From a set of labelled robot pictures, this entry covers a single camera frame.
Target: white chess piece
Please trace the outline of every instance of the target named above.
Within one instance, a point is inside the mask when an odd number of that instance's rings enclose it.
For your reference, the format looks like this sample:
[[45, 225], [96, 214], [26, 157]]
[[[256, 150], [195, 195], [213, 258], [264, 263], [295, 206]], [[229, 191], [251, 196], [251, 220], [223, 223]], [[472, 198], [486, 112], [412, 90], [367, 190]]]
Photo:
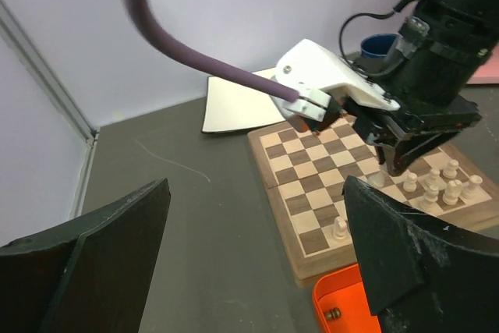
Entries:
[[349, 227], [341, 217], [336, 217], [333, 224], [333, 238], [337, 241], [345, 241], [349, 238]]
[[438, 176], [440, 175], [440, 171], [438, 169], [431, 169], [430, 173], [424, 179], [424, 184], [427, 188], [430, 186], [437, 186], [438, 184]]
[[442, 196], [442, 200], [445, 202], [445, 204], [453, 206], [454, 204], [458, 203], [458, 198], [461, 195], [463, 187], [464, 185], [458, 179], [450, 181], [445, 188], [444, 195]]
[[455, 179], [458, 175], [458, 167], [459, 161], [452, 159], [447, 163], [447, 166], [444, 168], [444, 177], [446, 179]]
[[416, 191], [416, 181], [418, 180], [418, 175], [416, 173], [409, 172], [405, 178], [402, 188], [408, 192], [413, 193]]
[[381, 189], [387, 181], [388, 173], [385, 164], [380, 165], [380, 171], [367, 179], [367, 182], [377, 189]]
[[419, 208], [421, 211], [429, 212], [434, 207], [435, 203], [438, 200], [438, 186], [429, 185], [428, 189], [424, 193], [421, 201], [419, 202]]
[[462, 197], [466, 199], [472, 199], [473, 196], [478, 191], [478, 187], [483, 182], [483, 179], [479, 175], [472, 175], [469, 177], [468, 185], [462, 191]]

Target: orange tray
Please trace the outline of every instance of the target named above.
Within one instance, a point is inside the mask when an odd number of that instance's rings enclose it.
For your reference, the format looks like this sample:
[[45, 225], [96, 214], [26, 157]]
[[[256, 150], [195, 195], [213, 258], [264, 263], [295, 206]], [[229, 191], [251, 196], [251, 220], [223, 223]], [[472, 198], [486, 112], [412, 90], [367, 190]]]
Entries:
[[[377, 317], [370, 315], [358, 264], [321, 278], [313, 288], [313, 304], [323, 333], [381, 333]], [[341, 316], [326, 320], [335, 308]]]

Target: chessboard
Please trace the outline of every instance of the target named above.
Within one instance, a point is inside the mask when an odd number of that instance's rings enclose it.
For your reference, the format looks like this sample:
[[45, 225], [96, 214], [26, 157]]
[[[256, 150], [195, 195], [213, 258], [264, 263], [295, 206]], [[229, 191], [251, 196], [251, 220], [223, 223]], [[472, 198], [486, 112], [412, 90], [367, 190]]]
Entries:
[[[369, 182], [380, 173], [380, 166], [374, 148], [365, 145], [356, 134], [352, 121], [353, 118], [339, 119], [319, 136], [297, 133], [287, 122], [249, 133], [253, 155], [299, 285], [308, 285], [321, 275], [356, 262], [351, 238], [338, 241], [334, 236], [335, 220], [337, 224], [348, 221], [343, 182], [348, 175]], [[499, 224], [497, 187], [449, 143], [416, 160], [403, 175], [387, 175], [379, 190], [420, 209], [430, 171], [442, 172], [450, 160], [458, 161], [452, 180], [461, 181], [464, 187], [473, 175], [483, 181], [472, 197], [460, 196], [449, 205], [443, 196], [451, 179], [440, 173], [434, 179], [439, 189], [437, 202], [427, 213], [475, 232]], [[408, 173], [417, 176], [416, 188], [411, 193], [403, 187]]]

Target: wire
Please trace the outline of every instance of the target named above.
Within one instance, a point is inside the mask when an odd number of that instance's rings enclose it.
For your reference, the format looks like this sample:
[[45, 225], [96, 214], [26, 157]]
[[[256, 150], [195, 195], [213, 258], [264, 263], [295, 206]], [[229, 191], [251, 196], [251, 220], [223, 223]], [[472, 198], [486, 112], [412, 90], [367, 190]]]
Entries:
[[291, 87], [201, 54], [176, 40], [161, 27], [151, 12], [147, 0], [123, 0], [123, 2], [130, 19], [142, 37], [169, 58], [201, 72], [221, 77], [273, 97], [279, 97], [285, 101], [294, 102], [299, 98], [299, 92]]
[[368, 73], [364, 72], [363, 70], [359, 69], [357, 66], [354, 66], [346, 57], [345, 50], [343, 49], [343, 33], [345, 32], [346, 27], [348, 26], [349, 23], [351, 23], [354, 19], [357, 19], [359, 17], [371, 17], [372, 19], [389, 19], [395, 14], [395, 11], [391, 11], [389, 13], [385, 14], [378, 14], [378, 13], [368, 13], [368, 12], [361, 12], [361, 13], [356, 13], [355, 15], [350, 16], [346, 21], [343, 23], [340, 33], [339, 33], [339, 48], [340, 48], [340, 53], [342, 54], [342, 58], [346, 61], [346, 63], [349, 65], [350, 68], [352, 68], [355, 72], [359, 74], [363, 74], [364, 76], [368, 76], [369, 78], [376, 78], [376, 77], [383, 77], [387, 76], [391, 73], [393, 73], [403, 62], [404, 59], [400, 58], [397, 60], [394, 64], [389, 66], [386, 70], [378, 73]]

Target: blue cup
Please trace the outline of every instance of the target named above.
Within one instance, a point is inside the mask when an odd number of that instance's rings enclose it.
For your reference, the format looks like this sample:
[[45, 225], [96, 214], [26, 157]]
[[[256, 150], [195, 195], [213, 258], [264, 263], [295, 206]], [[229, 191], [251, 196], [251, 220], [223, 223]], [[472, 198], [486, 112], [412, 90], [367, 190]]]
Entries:
[[360, 55], [363, 58], [385, 58], [397, 34], [374, 34], [360, 43]]

